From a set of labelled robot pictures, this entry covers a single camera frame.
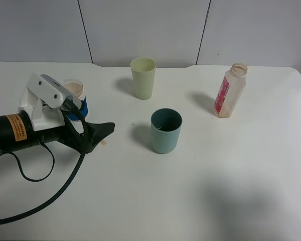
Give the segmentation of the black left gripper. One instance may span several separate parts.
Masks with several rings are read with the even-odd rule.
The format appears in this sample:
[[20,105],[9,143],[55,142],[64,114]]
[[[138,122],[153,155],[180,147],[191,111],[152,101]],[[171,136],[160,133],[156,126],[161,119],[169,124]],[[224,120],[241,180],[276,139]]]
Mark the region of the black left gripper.
[[70,121],[60,127],[34,131],[29,116],[21,113],[0,116],[0,156],[38,146],[40,144],[58,141],[78,152],[83,149],[86,154],[107,136],[112,134],[115,123],[93,124],[86,122],[86,128],[79,134]]

